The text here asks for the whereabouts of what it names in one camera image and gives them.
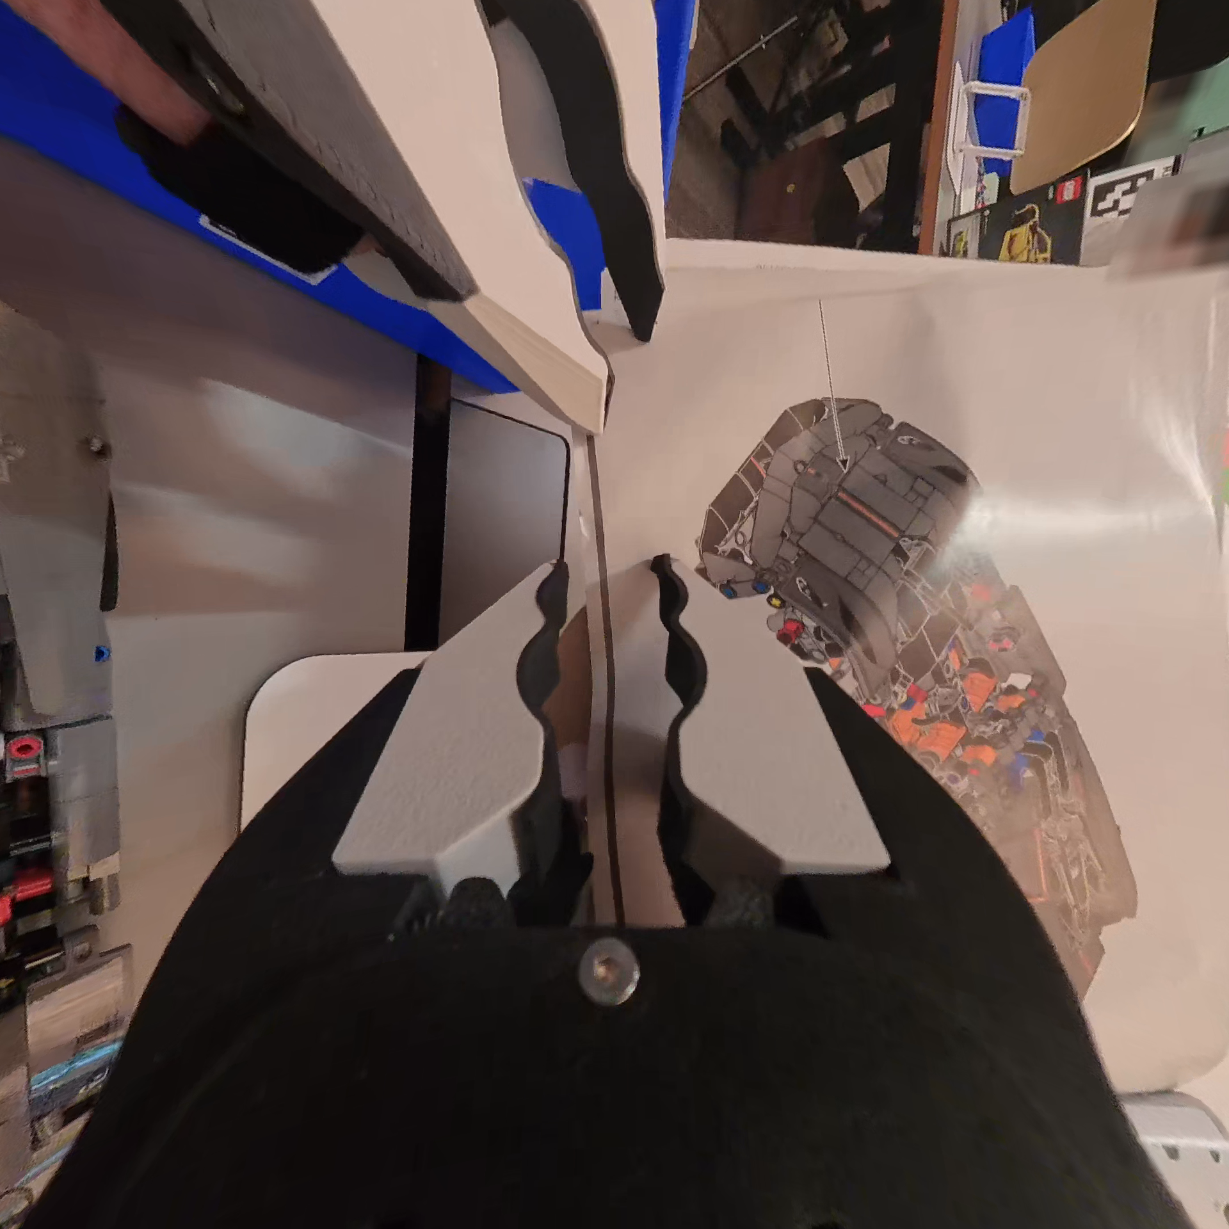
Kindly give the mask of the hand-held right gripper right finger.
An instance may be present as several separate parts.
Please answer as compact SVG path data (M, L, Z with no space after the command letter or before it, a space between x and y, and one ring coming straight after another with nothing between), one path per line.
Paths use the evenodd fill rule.
M681 706L657 837L683 925L703 927L741 884L771 909L783 881L885 871L890 854L812 687L824 674L676 558L651 571Z

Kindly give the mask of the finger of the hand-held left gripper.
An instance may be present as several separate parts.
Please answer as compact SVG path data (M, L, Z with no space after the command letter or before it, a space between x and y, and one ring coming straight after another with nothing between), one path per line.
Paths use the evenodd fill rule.
M584 312L604 277L645 344L666 295L664 151L653 3L485 3L502 126Z
M430 314L518 390L581 432L603 432L612 372L585 324L574 273L514 172L499 75L476 3L297 3L287 66L322 93L305 135L391 241L381 293ZM410 287L410 242L455 299Z

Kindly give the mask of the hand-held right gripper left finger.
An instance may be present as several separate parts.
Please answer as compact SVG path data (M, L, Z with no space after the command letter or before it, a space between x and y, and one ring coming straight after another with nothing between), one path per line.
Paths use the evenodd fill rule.
M490 881L527 928L572 925L593 858L546 717L559 687L566 564L544 564L430 655L343 830L348 875Z

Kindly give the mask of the grey lego car model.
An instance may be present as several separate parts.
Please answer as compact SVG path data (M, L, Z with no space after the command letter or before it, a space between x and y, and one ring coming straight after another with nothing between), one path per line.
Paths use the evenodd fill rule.
M113 448L94 365L2 311L3 1184L88 1114L130 1014Z

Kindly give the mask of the person's left hand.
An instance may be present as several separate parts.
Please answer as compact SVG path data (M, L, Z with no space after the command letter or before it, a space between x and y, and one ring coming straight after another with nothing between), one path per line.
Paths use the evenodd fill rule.
M128 110L179 147L190 147L211 125L192 100L100 2L9 2Z

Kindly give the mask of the blue storage bin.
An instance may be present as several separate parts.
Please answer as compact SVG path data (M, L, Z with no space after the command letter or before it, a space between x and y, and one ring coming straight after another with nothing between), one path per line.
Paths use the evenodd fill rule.
M486 393L517 391L514 382L499 375L495 366L430 314L384 298L351 270L338 267L328 276L303 279L204 224L204 216L157 185L144 163L123 144L114 125L117 107L119 102L107 88L3 5L3 137L168 223L233 264L427 356Z
M697 40L698 2L654 2L656 63L666 200L678 147L686 68Z

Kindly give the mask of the white adjustable stand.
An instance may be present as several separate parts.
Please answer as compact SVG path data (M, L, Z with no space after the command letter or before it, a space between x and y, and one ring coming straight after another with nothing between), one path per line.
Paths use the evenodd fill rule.
M463 634L542 565L565 561L568 617L584 606L583 442L523 394L455 397L442 505L439 641ZM240 827L423 653L309 656L249 707Z

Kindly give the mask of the instruction booklet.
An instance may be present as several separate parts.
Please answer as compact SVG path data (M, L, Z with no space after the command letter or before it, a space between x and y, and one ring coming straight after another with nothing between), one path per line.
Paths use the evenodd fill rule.
M657 843L670 555L764 617L976 824L1124 1093L1226 1058L1226 287L670 245L596 327L599 915L679 924Z

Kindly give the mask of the tan curved chair back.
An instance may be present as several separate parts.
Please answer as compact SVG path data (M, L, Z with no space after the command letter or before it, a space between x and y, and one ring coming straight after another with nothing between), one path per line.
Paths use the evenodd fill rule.
M1156 11L1155 2L1096 2L1038 50L1024 72L1013 195L1077 173L1128 138L1147 91Z

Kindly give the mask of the framed black white marker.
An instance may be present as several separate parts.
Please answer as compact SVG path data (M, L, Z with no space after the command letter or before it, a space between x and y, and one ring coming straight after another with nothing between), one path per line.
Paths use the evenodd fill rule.
M1080 246L1080 267L1099 268L1112 261L1118 239L1146 185L1178 175L1182 156L1098 175L1086 185L1086 208Z

